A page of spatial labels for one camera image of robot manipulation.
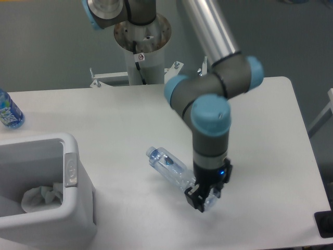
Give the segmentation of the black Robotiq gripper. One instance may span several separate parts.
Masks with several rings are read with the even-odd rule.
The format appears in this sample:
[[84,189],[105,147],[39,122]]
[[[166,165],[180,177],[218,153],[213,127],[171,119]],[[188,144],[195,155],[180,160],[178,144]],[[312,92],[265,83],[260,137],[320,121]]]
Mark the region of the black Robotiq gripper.
[[203,168],[194,162],[196,185],[184,191],[188,204],[201,213],[209,210],[212,207],[211,190],[217,192],[217,197],[220,198],[224,184],[230,180],[232,169],[229,158],[225,158],[221,166],[213,169]]

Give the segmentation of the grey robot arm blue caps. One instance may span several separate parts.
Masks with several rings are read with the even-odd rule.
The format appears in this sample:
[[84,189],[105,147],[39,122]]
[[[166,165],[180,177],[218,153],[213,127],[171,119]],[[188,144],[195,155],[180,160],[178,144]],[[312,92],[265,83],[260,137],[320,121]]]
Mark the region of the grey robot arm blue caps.
[[195,179],[185,182],[175,161],[160,149],[148,152],[151,165],[179,185],[188,203],[206,211],[230,179],[227,158],[231,111],[228,100],[258,87],[264,78],[261,63],[239,49],[215,1],[183,1],[211,71],[195,78],[164,78],[163,49],[171,25],[157,13],[155,1],[83,1],[94,29],[114,28],[124,50],[130,85],[164,84],[164,97],[190,128]]

